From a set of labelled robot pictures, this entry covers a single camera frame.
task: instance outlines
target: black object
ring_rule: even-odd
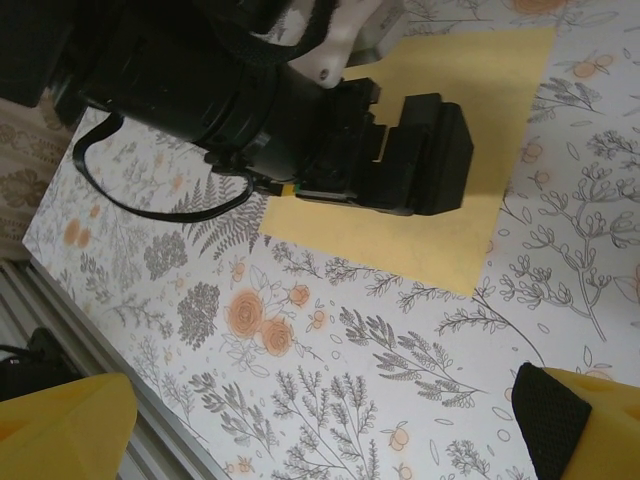
[[[46,328],[34,330],[26,349],[0,350],[12,354],[0,362],[0,402],[83,378]]]
[[[511,395],[513,412],[539,480],[560,480],[591,405],[541,368],[525,363]]]
[[[113,113],[74,150],[78,170],[98,191],[114,201],[90,178],[86,150],[126,116],[205,148],[214,173],[248,180],[241,197],[197,214],[141,212],[118,202],[148,218],[206,220],[252,189],[278,194],[287,184],[307,200],[399,215],[460,207],[473,145],[457,105],[437,95],[409,97],[383,151],[387,128],[369,112],[378,99],[375,83],[324,90],[282,63],[291,50],[269,53],[262,41],[247,50],[242,29],[264,31],[287,5],[241,4],[242,14],[226,1],[175,1],[174,8],[150,0],[78,3],[48,84],[66,123],[87,104]],[[294,53],[324,39],[335,5],[317,0]]]

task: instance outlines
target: black cable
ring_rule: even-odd
[[[203,222],[205,220],[211,220],[213,218],[219,217],[230,210],[233,210],[236,207],[239,207],[243,203],[245,203],[251,197],[253,193],[253,177],[249,174],[238,174],[237,176],[243,177],[247,181],[247,185],[242,193],[240,193],[237,197],[232,198],[226,203],[222,205],[218,205],[213,208],[209,208],[207,210],[202,210],[200,212],[179,212],[179,213],[166,213],[166,212],[149,212],[146,210],[138,210],[137,208],[130,207],[125,205],[124,203],[116,200],[98,184],[98,182],[93,178],[91,173],[87,168],[86,163],[86,153],[91,145],[94,145],[98,142],[109,138],[111,135],[116,133],[122,127],[124,123],[124,119],[121,115],[117,113],[111,113],[106,120],[104,120],[101,124],[94,127],[89,133],[87,133],[84,137],[79,139],[75,146],[73,147],[73,164],[76,167],[76,170],[85,178],[89,184],[95,188],[102,196],[111,201],[113,204],[117,205],[121,209],[137,215],[139,217],[149,218],[151,220],[159,220],[161,222],[171,222],[171,223],[197,223]]]

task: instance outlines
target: gray leaf print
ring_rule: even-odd
[[[182,323],[178,329],[180,340],[187,342],[194,350],[216,330],[213,320],[218,313],[220,290],[215,285],[200,282],[189,289],[187,297],[178,304],[178,315]]]
[[[144,261],[152,281],[164,276],[174,267],[186,265],[187,260],[186,245],[179,232],[153,237],[152,245],[144,251]]]

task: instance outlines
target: white tablecloth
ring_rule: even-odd
[[[640,3],[407,6],[414,34],[558,27],[473,297],[261,236],[258,196],[184,228],[133,217],[69,153],[25,237],[233,478],[535,478],[510,404],[523,362],[640,385]],[[237,192],[126,126],[89,150],[118,198]]]

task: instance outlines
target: black strap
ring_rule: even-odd
[[[265,42],[235,23],[221,20],[212,20],[213,30],[222,46],[238,60],[254,67],[271,67],[301,57],[324,42],[338,3],[339,0],[315,0],[307,28],[296,45]]]
[[[98,184],[98,182],[93,178],[93,176],[89,173],[87,169],[87,163],[85,160],[85,155],[87,153],[87,149],[102,140],[110,137],[122,127],[124,123],[124,119],[121,115],[117,113],[111,113],[105,121],[101,124],[94,127],[89,133],[87,133],[84,137],[76,142],[75,147],[73,147],[73,164],[80,174],[85,178],[89,184],[95,188],[100,194],[102,194],[105,198],[110,200],[113,204],[117,205],[123,210],[126,210],[129,213],[137,215],[139,217],[149,218],[151,220],[160,220],[161,222],[171,222],[171,223],[197,223],[204,222],[205,220],[211,220],[212,218],[219,217],[227,213],[230,210],[233,210],[236,207],[239,207],[244,202],[246,202],[251,194],[253,193],[253,178],[250,175],[238,175],[243,177],[247,181],[247,186],[244,191],[240,193],[237,197],[229,200],[222,205],[218,205],[217,207],[213,207],[207,210],[202,210],[200,212],[179,212],[179,213],[164,213],[164,212],[149,212],[145,210],[138,210],[137,208],[129,207],[122,202],[119,202]]]

